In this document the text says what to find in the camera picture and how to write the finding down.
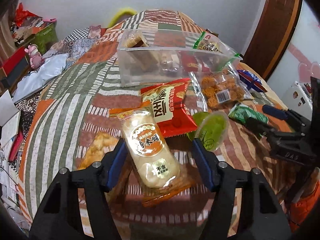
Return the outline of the right hand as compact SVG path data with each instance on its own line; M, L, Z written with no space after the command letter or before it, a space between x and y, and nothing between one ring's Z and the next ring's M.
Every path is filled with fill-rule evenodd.
M305 198L313 193L316 188L316 185L319 181L319 168L316 167L307 182L304 184L302 198Z

